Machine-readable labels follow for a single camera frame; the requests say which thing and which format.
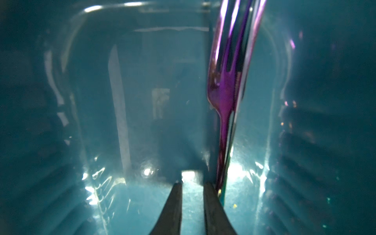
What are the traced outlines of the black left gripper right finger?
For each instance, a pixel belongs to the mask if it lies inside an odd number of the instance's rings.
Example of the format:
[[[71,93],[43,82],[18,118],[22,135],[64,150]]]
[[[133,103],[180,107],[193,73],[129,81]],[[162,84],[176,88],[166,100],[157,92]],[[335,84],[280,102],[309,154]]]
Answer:
[[[207,235],[237,235],[211,183],[203,188],[205,229]]]

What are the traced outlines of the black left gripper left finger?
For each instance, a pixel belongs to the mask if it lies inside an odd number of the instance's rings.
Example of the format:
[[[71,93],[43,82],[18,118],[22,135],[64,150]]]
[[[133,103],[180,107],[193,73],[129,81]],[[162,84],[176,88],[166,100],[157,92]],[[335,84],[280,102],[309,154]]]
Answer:
[[[150,235],[180,235],[182,203],[182,183],[175,183]]]

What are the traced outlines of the purple metallic fork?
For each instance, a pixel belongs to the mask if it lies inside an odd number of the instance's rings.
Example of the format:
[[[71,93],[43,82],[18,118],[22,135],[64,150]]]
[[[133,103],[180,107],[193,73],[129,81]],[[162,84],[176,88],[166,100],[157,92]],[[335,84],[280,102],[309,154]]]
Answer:
[[[207,98],[220,118],[215,190],[225,203],[227,175],[249,66],[266,1],[222,1],[210,53]]]

